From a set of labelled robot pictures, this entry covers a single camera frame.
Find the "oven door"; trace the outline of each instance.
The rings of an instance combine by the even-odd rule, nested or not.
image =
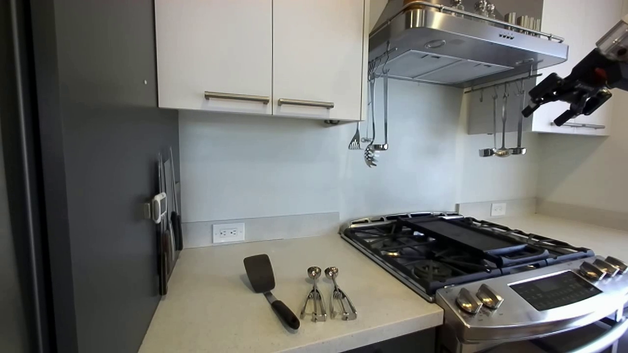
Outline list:
[[[623,335],[628,329],[628,319],[613,321],[601,319],[592,325],[572,329],[566,333],[497,345],[488,349],[488,353],[548,353],[548,351],[572,351],[572,353],[615,353],[619,349]]]

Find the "countertop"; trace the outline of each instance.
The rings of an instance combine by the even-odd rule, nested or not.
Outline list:
[[[628,229],[548,215],[493,221],[584,245],[628,262]],[[274,294],[297,315],[311,290],[307,268],[338,266],[338,284],[352,298],[358,319],[303,319],[299,331],[287,331],[266,296],[248,286],[242,260],[258,253],[272,257],[278,282]],[[346,351],[437,327],[444,319],[437,304],[423,300],[336,233],[185,249],[170,286],[142,353]],[[327,306],[331,290],[333,282],[323,280],[321,292]]]

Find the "kitchen utensil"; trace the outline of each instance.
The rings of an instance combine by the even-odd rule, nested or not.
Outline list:
[[[525,98],[527,98],[527,90],[525,90],[525,82],[521,80],[521,86],[519,86],[519,111],[525,109]],[[517,147],[511,149],[511,155],[527,155],[527,149],[525,149],[525,113],[519,113]]]
[[[246,257],[244,266],[248,270],[254,292],[264,292],[270,304],[274,306],[276,313],[282,317],[282,321],[291,329],[299,329],[299,317],[287,304],[278,300],[272,292],[276,288],[276,274],[270,255],[262,253]]]
[[[176,211],[176,170],[174,170],[174,151],[168,149],[164,153],[164,182],[166,182],[166,194],[168,194],[168,217],[166,217],[166,231],[170,235],[170,270],[176,268],[176,262],[179,259],[178,251],[178,231],[174,227],[174,211]]]
[[[493,157],[497,151],[497,92],[493,94],[493,149],[482,149],[480,157]]]
[[[356,133],[350,141],[350,149],[362,149],[362,133],[360,133],[360,121],[356,123]]]
[[[336,317],[336,311],[340,311],[342,319],[356,319],[358,311],[356,311],[350,296],[336,282],[338,268],[336,266],[329,266],[327,268],[327,276],[335,282],[333,298],[331,298],[331,315]]]
[[[327,319],[327,308],[323,304],[323,296],[319,290],[319,276],[323,268],[321,266],[309,266],[309,278],[313,280],[313,290],[309,292],[303,308],[301,308],[301,317],[305,319],[307,315],[313,315],[313,321],[325,321]]]
[[[372,74],[370,84],[372,84],[372,141],[366,149],[366,162],[368,166],[378,166],[378,157],[382,151],[389,151],[389,68],[387,62],[384,64],[384,102],[386,102],[386,141],[378,143],[378,119],[376,119],[376,102],[374,102],[374,94],[376,94],[376,74]]]
[[[168,194],[168,178],[166,178],[166,158],[160,155],[158,160],[158,188],[160,194],[166,194],[166,217],[160,219],[158,227],[158,286],[160,294],[170,292],[170,278],[176,268],[176,241],[170,231],[170,194]]]
[[[178,182],[178,170],[176,170],[176,151],[170,147],[168,151],[170,162],[168,162],[168,188],[170,188],[170,198],[172,198],[172,233],[176,239],[176,251],[179,259],[179,251],[183,249],[183,229],[181,229],[181,184]]]
[[[509,121],[507,106],[509,106],[509,88],[505,84],[505,96],[503,96],[503,147],[499,147],[495,151],[497,157],[509,157],[511,155],[511,149],[507,147],[507,121]]]

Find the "white cabinet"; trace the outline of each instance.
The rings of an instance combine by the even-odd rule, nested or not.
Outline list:
[[[570,45],[570,60],[543,70],[566,76],[596,49],[596,43],[621,19],[625,0],[544,0],[544,31],[560,35]],[[566,111],[566,102],[552,102],[535,113],[533,131],[572,133],[572,135],[609,135],[613,98],[592,115],[580,115],[558,127],[552,121]]]
[[[360,119],[364,0],[156,0],[160,106]]]
[[[156,25],[162,107],[272,111],[272,0],[156,0]]]

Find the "oven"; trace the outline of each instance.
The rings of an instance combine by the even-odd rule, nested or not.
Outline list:
[[[613,351],[628,329],[627,264],[586,247],[458,213],[364,217],[340,235],[444,308],[442,351]]]

